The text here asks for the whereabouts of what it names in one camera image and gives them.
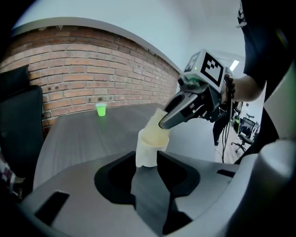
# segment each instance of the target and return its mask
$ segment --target translucent cup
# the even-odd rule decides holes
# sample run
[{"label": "translucent cup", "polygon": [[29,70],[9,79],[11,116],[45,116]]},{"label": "translucent cup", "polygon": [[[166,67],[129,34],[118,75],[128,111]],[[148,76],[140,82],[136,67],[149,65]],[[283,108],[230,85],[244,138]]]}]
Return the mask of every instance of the translucent cup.
[{"label": "translucent cup", "polygon": [[136,166],[157,166],[157,151],[166,151],[170,139],[169,137],[167,137],[167,141],[162,146],[151,146],[142,140],[141,135],[143,133],[143,130],[144,129],[142,129],[138,133],[138,142],[136,148]]},{"label": "translucent cup", "polygon": [[106,115],[106,104],[105,103],[98,103],[96,104],[97,112],[99,116],[105,116]]}]

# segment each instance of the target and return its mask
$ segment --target robotic arm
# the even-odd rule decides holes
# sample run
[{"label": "robotic arm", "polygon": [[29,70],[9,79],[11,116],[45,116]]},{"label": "robotic arm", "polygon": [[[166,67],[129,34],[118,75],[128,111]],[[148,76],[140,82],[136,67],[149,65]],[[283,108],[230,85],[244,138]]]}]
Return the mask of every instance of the robotic arm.
[{"label": "robotic arm", "polygon": [[178,80],[180,91],[167,103],[159,127],[170,129],[192,118],[215,122],[227,112],[220,108],[225,67],[209,52],[194,54]]}]

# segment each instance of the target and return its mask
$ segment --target table top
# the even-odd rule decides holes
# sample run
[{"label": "table top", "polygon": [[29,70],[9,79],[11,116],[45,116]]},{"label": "table top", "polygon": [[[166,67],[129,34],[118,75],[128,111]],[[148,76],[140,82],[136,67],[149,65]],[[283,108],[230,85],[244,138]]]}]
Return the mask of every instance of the table top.
[{"label": "table top", "polygon": [[[138,132],[156,108],[162,107],[159,104],[122,106],[107,108],[104,117],[99,117],[96,110],[59,117],[39,154],[33,188],[75,164],[136,150]],[[214,161],[212,124],[205,131],[206,122],[192,119],[171,129],[167,151]]]}]

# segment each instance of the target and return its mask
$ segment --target brick wall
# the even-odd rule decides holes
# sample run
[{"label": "brick wall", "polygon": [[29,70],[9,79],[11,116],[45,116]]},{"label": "brick wall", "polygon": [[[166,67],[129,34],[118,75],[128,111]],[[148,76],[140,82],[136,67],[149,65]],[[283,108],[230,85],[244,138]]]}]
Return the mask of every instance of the brick wall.
[{"label": "brick wall", "polygon": [[44,132],[61,115],[108,107],[165,104],[178,72],[153,52],[119,35],[87,27],[49,27],[12,39],[0,71],[29,64],[43,91]]}]

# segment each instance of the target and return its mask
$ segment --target light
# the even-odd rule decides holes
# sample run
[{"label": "light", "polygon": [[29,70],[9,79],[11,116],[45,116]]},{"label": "light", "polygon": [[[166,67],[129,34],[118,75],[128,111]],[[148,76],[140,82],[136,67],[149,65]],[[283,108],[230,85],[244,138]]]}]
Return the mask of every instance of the light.
[{"label": "light", "polygon": [[233,72],[233,70],[235,69],[235,67],[239,64],[240,61],[234,60],[232,65],[230,66],[230,70]]}]

